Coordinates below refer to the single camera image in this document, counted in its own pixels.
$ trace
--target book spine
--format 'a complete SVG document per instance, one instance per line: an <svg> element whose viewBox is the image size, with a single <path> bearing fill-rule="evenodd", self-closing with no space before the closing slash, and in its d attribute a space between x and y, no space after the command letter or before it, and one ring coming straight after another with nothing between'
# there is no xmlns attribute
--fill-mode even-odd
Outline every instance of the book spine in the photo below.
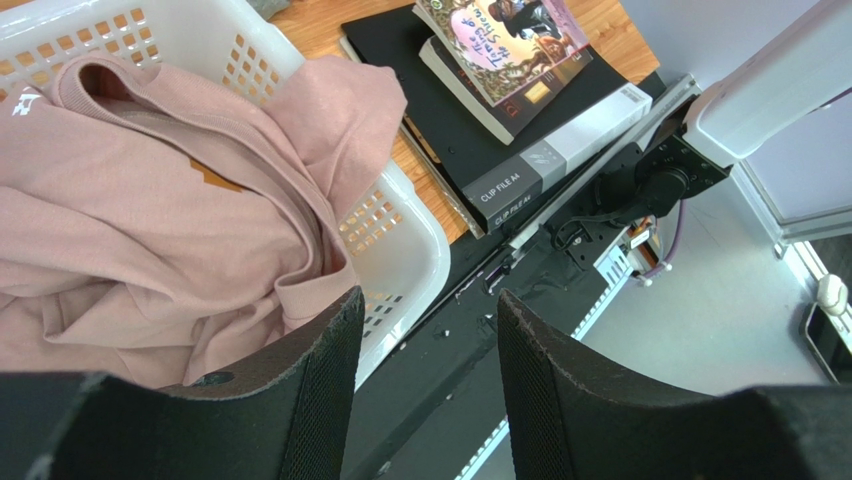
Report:
<svg viewBox="0 0 852 480"><path fill-rule="evenodd" d="M462 191L491 232L626 132L651 103L645 92L627 84Z"/></svg>

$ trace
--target smartphone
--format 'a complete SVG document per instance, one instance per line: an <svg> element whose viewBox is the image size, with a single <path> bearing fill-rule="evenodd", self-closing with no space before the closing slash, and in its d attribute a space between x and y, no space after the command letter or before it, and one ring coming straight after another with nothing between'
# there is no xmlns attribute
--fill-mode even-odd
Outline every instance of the smartphone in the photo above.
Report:
<svg viewBox="0 0 852 480"><path fill-rule="evenodd" d="M805 314L800 333L808 350L834 383L852 383L852 352L831 317L817 304Z"/></svg>

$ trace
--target folded garment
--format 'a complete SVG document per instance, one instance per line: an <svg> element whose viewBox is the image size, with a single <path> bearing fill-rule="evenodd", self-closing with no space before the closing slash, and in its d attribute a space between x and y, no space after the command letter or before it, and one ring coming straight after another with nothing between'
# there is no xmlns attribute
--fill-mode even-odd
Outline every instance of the folded garment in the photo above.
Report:
<svg viewBox="0 0 852 480"><path fill-rule="evenodd" d="M92 54L0 103L0 370L189 384L357 281L339 221L381 174L390 69L307 61L263 109Z"/></svg>

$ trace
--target smartphone screen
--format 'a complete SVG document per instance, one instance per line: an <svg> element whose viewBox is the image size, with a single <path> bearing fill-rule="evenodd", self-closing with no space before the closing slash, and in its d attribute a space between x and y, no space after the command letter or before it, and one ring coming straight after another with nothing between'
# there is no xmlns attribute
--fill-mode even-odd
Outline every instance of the smartphone screen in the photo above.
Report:
<svg viewBox="0 0 852 480"><path fill-rule="evenodd" d="M830 371L839 383L852 383L852 353L821 308L813 309L805 333L814 354L821 357L817 360L821 360L823 369Z"/></svg>

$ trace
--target wood surface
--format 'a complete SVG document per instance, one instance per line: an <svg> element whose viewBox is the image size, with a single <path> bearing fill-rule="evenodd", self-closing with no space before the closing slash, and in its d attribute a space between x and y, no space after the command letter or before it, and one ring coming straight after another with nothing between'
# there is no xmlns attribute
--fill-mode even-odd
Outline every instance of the wood surface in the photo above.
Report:
<svg viewBox="0 0 852 480"><path fill-rule="evenodd" d="M29 0L0 0L0 11ZM307 58L345 56L339 46L340 25L412 3L412 0L293 0L290 7L270 19ZM618 0L566 0L589 36L592 46L619 73L639 83L659 66ZM397 134L393 159L414 182L417 194L438 219L452 243L467 225L452 209L443 191L423 167L423 159Z"/></svg>

